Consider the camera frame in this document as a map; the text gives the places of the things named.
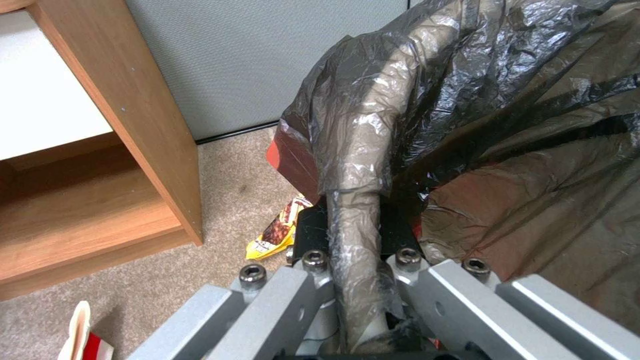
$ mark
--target wooden shelf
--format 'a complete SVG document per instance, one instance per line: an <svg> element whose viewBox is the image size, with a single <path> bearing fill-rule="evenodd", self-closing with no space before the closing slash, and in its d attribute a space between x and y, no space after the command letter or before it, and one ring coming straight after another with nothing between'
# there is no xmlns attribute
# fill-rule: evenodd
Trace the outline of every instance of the wooden shelf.
<svg viewBox="0 0 640 360"><path fill-rule="evenodd" d="M182 227L129 151L117 145L16 172L0 194L0 229L1 291Z"/></svg>

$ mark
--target carpet floor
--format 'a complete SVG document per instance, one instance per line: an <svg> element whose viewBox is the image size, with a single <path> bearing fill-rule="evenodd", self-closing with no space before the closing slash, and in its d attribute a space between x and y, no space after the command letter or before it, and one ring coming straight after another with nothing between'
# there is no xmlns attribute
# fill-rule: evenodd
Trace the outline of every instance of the carpet floor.
<svg viewBox="0 0 640 360"><path fill-rule="evenodd" d="M228 286L246 244L297 191L264 158L271 127L201 145L205 244L184 245L0 302L0 359L56 359L76 304L87 300L92 331L125 359L203 284ZM284 253L262 262L285 264Z"/></svg>

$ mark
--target chocolate wrapper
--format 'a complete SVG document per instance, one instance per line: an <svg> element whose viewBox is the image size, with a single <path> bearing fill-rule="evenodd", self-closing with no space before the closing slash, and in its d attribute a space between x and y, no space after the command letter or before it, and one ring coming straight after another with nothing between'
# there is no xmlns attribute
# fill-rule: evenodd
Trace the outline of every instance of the chocolate wrapper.
<svg viewBox="0 0 640 360"><path fill-rule="evenodd" d="M293 245L296 237L298 213L313 206L302 194L298 194L271 224L246 246L247 259L264 259Z"/></svg>

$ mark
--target bolt head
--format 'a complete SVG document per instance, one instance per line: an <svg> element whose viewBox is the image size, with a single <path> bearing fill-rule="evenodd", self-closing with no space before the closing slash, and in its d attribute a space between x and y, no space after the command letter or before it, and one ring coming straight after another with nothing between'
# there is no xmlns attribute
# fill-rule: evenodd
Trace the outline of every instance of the bolt head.
<svg viewBox="0 0 640 360"><path fill-rule="evenodd" d="M287 256L287 264L293 264L293 245L287 246L287 250L285 250L285 255Z"/></svg>
<svg viewBox="0 0 640 360"><path fill-rule="evenodd" d="M414 272L420 270L422 256L418 250L404 247L396 252L396 265L401 270Z"/></svg>
<svg viewBox="0 0 640 360"><path fill-rule="evenodd" d="M329 261L322 250L309 250L302 255L302 267L309 272L323 272Z"/></svg>
<svg viewBox="0 0 640 360"><path fill-rule="evenodd" d="M267 271L260 264L249 264L240 269L240 285L247 290L257 290L267 282Z"/></svg>
<svg viewBox="0 0 640 360"><path fill-rule="evenodd" d="M480 281L486 281L491 273L491 268L483 260L468 258L462 261L462 268Z"/></svg>

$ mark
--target silver metal bar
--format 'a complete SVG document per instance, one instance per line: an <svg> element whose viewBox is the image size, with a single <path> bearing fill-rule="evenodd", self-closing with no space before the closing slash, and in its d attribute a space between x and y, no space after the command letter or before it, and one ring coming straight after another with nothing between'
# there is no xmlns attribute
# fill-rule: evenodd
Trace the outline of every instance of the silver metal bar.
<svg viewBox="0 0 640 360"><path fill-rule="evenodd" d="M314 278L306 271L282 267L207 360L272 360L281 351L293 355L319 306Z"/></svg>
<svg viewBox="0 0 640 360"><path fill-rule="evenodd" d="M496 293L584 359L640 359L640 338L538 275Z"/></svg>
<svg viewBox="0 0 640 360"><path fill-rule="evenodd" d="M492 359L578 359L452 260L419 271L415 282L398 284L405 287L405 301L451 351L473 342Z"/></svg>
<svg viewBox="0 0 640 360"><path fill-rule="evenodd" d="M128 359L200 359L243 309L242 294L213 285L202 286Z"/></svg>

